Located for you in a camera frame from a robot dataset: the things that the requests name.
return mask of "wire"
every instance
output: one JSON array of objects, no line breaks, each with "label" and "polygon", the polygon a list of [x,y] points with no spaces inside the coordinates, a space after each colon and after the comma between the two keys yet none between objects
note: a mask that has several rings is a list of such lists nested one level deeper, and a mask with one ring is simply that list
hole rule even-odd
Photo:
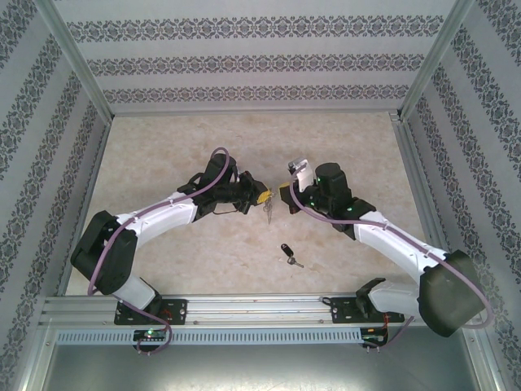
[{"label": "wire", "polygon": [[401,338],[401,336],[403,336],[405,329],[413,322],[413,320],[414,320],[414,316],[411,316],[410,318],[408,318],[407,321],[396,332],[396,334],[384,346],[377,345],[374,342],[370,342],[368,340],[364,340],[363,344],[370,345],[373,348],[376,348],[376,350],[378,352],[380,352],[381,349],[386,349],[390,345],[394,344],[397,340],[399,340]]},{"label": "wire", "polygon": [[387,312],[383,314],[383,327],[382,329],[385,330],[385,334],[383,335],[383,338],[389,335],[389,315],[387,315]]},{"label": "wire", "polygon": [[143,310],[140,310],[138,307],[136,307],[135,305],[132,305],[130,303],[128,303],[127,301],[125,300],[121,300],[118,296],[116,295],[113,295],[116,299],[118,299],[119,301],[121,301],[121,303],[123,303],[124,305],[126,305],[127,307],[129,307],[132,311],[135,311],[137,312],[138,314],[142,315],[142,316],[146,316],[147,318],[150,318],[152,320],[155,320],[156,322],[159,322],[161,324],[164,325],[164,331],[166,331],[168,334],[169,334],[169,337],[167,338],[166,342],[160,346],[158,346],[157,348],[155,348],[154,350],[150,351],[150,352],[145,352],[143,350],[141,350],[141,343],[144,341],[143,338],[140,338],[138,340],[138,345],[136,346],[136,350],[138,351],[138,354],[141,354],[141,355],[146,355],[146,356],[150,356],[152,354],[157,354],[159,353],[161,350],[164,350],[167,348],[168,345],[170,345],[170,342],[172,342],[172,337],[173,337],[173,330],[172,330],[172,327],[170,326],[169,322],[167,320],[164,320],[162,318],[159,318],[157,316],[154,316],[152,314],[149,314]]},{"label": "wire", "polygon": [[[107,244],[105,245],[105,248],[103,249],[101,255],[99,256],[98,263],[96,264],[96,267],[94,268],[94,272],[92,273],[92,277],[90,278],[90,281],[89,281],[89,287],[87,288],[87,295],[93,296],[98,291],[98,289],[96,289],[94,287],[94,285],[96,284],[96,281],[98,280],[99,271],[101,270],[101,268],[103,266],[103,263],[105,262],[105,258],[107,257],[107,254],[110,251],[112,245],[116,241],[117,236],[131,222],[135,222],[140,217],[143,217],[147,213],[150,213],[153,210],[156,210],[158,208],[163,208],[164,206],[168,206],[168,205],[174,205],[174,204],[179,203],[181,201],[188,200],[190,198],[193,198],[193,197],[196,197],[196,196],[198,196],[200,194],[203,194],[205,191],[209,190],[211,187],[213,187],[215,184],[217,184],[221,180],[222,176],[225,174],[226,170],[228,169],[228,165],[230,164],[230,154],[229,154],[229,152],[228,152],[228,150],[226,148],[219,147],[219,148],[216,148],[212,152],[212,157],[214,157],[219,151],[223,151],[225,153],[225,165],[222,167],[222,170],[219,173],[219,175],[217,175],[217,177],[213,181],[211,181],[207,186],[205,186],[202,189],[200,189],[198,191],[195,191],[195,192],[193,192],[193,193],[191,193],[189,195],[183,195],[181,197],[178,197],[175,200],[166,200],[166,201],[160,202],[158,204],[152,205],[152,206],[150,206],[148,208],[145,208],[141,212],[137,213],[135,216],[129,218],[126,222],[121,224],[114,231],[114,233],[112,234],[110,239],[107,241]],[[143,310],[140,310],[138,307],[128,303],[127,301],[123,301],[123,300],[121,300],[118,297],[116,299],[120,300],[124,305],[129,307],[131,310],[136,311],[137,313],[139,313],[139,314],[141,314],[143,316],[147,316],[148,318],[153,319],[156,322],[162,323],[165,326],[165,330],[168,331],[168,333],[169,333],[169,338],[167,339],[167,341],[164,344],[162,344],[160,347],[158,347],[157,349],[155,349],[155,350],[153,350],[151,352],[143,352],[142,350],[140,350],[139,346],[141,344],[141,341],[138,341],[138,353],[139,354],[145,354],[147,356],[150,356],[151,354],[159,353],[161,350],[165,349],[170,344],[170,342],[172,341],[172,334],[173,334],[173,332],[172,332],[172,328],[170,327],[169,323],[166,320],[158,318],[158,317],[156,317],[156,316],[154,316],[152,314],[148,314],[147,312],[145,312]]]},{"label": "wire", "polygon": [[239,210],[236,209],[236,210],[229,210],[228,212],[212,212],[213,214],[216,214],[217,216],[220,215],[220,214],[228,214],[228,213],[235,213],[235,212],[238,212]]},{"label": "wire", "polygon": [[[400,239],[404,240],[407,244],[411,245],[412,247],[416,248],[419,252],[423,253],[426,257],[429,257],[433,261],[438,262],[445,269],[447,269],[448,271],[450,271],[451,273],[456,275],[456,277],[458,277],[467,287],[469,287],[471,289],[471,291],[473,293],[475,293],[475,295],[477,297],[479,297],[479,299],[483,302],[484,307],[487,310],[487,318],[484,320],[484,322],[482,322],[480,324],[466,324],[462,327],[470,328],[470,329],[479,329],[479,328],[485,328],[490,323],[492,323],[492,321],[494,320],[494,313],[493,313],[492,306],[490,305],[490,302],[487,300],[485,295],[478,289],[478,287],[476,287],[472,283],[472,281],[470,281],[465,275],[460,273],[458,270],[456,270],[454,267],[449,265],[443,259],[441,259],[440,257],[437,257],[436,255],[434,255],[432,253],[429,253],[429,251],[426,250],[425,248],[423,248],[423,246],[421,246],[420,244],[417,244],[416,242],[414,242],[414,240],[410,239],[407,235],[404,235],[399,230],[396,230],[392,226],[388,226],[381,222],[372,222],[372,221],[367,221],[367,220],[334,220],[332,218],[323,217],[322,215],[320,215],[318,213],[311,212],[310,210],[308,210],[308,208],[304,207],[302,205],[302,203],[299,201],[299,199],[296,198],[295,189],[293,188],[293,183],[295,183],[296,175],[300,171],[302,171],[306,166],[307,165],[304,164],[301,167],[299,167],[298,169],[296,169],[295,172],[291,176],[291,182],[290,182],[291,198],[293,199],[295,204],[300,209],[302,209],[304,212],[306,212],[309,216],[314,217],[317,220],[320,220],[321,222],[329,222],[330,224],[350,224],[350,225],[359,224],[359,225],[366,225],[366,226],[377,226],[378,228],[383,228],[384,230],[390,231],[394,235],[398,236]],[[413,319],[414,319],[414,317],[411,317],[407,322],[405,322],[404,327],[409,326],[410,322],[412,322]]]}]

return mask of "beige floor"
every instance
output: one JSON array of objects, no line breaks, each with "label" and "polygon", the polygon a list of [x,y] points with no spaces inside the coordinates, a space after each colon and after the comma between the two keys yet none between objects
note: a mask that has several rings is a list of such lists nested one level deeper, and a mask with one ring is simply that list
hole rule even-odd
[{"label": "beige floor", "polygon": [[[388,114],[258,114],[116,118],[94,189],[88,221],[99,210],[118,214],[162,200],[202,171],[215,147],[276,188],[287,162],[305,156],[316,167],[340,164],[354,196],[374,204],[422,238]],[[229,210],[224,205],[220,210]],[[289,266],[287,243],[301,269]],[[209,215],[163,234],[138,250],[134,272],[166,293],[353,292],[374,277],[408,280],[401,269],[330,225],[274,200],[271,225],[262,207],[248,215]],[[69,295],[85,294],[75,270]]]}]

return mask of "black key fob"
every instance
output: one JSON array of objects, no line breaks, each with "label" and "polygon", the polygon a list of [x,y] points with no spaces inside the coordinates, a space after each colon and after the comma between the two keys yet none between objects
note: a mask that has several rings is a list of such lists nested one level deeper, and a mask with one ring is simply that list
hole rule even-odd
[{"label": "black key fob", "polygon": [[280,246],[280,248],[284,251],[286,255],[288,255],[289,257],[293,257],[293,251],[291,251],[290,246],[283,243],[282,246]]}]

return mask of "key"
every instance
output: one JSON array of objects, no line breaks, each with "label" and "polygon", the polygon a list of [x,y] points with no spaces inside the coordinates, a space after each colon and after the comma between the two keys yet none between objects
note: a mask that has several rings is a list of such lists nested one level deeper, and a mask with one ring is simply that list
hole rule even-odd
[{"label": "key", "polygon": [[299,262],[297,262],[294,257],[289,257],[287,259],[287,263],[289,263],[290,265],[297,265],[298,267],[301,267],[302,269],[304,269],[304,265],[301,265]]},{"label": "key", "polygon": [[272,214],[272,211],[273,211],[273,204],[272,204],[272,199],[273,196],[269,196],[268,199],[266,200],[265,202],[265,205],[264,207],[262,208],[262,210],[264,210],[267,214],[268,214],[268,225],[271,223],[271,214]]}]

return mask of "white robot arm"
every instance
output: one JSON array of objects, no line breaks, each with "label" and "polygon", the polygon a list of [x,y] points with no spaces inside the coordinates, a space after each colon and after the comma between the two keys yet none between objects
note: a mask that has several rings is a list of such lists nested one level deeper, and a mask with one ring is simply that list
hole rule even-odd
[{"label": "white robot arm", "polygon": [[390,223],[373,205],[352,196],[345,173],[336,163],[320,165],[313,174],[306,159],[297,159],[289,170],[296,182],[279,190],[290,213],[312,209],[314,217],[375,248],[413,279],[414,283],[407,284],[374,279],[360,288],[357,307],[365,316],[378,311],[421,317],[434,332],[450,336],[484,308],[468,284],[436,261],[446,262],[479,286],[472,260],[465,253],[448,254]]},{"label": "white robot arm", "polygon": [[161,296],[132,274],[135,251],[168,230],[207,216],[217,204],[231,203],[238,212],[247,214],[251,206],[262,204],[269,197],[266,186],[248,171],[238,173],[232,157],[226,168],[225,161],[225,155],[214,155],[204,173],[196,174],[159,203],[116,216],[107,211],[96,213],[72,253],[72,265],[102,294],[114,295],[155,315]]}]

